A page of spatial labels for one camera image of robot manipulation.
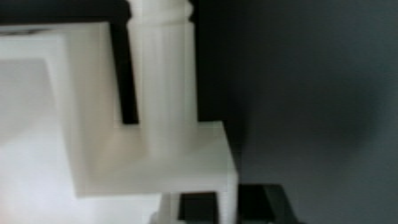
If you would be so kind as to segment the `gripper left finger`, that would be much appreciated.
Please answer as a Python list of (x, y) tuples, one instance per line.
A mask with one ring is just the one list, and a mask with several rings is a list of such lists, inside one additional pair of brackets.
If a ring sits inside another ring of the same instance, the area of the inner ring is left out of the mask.
[(181, 195), (177, 220), (186, 224), (218, 224), (218, 204), (213, 192)]

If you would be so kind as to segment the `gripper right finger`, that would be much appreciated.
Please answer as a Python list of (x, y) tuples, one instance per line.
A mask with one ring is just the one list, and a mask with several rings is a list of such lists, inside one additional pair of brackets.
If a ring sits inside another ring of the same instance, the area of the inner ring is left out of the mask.
[(238, 186), (238, 224), (296, 224), (296, 217), (280, 185)]

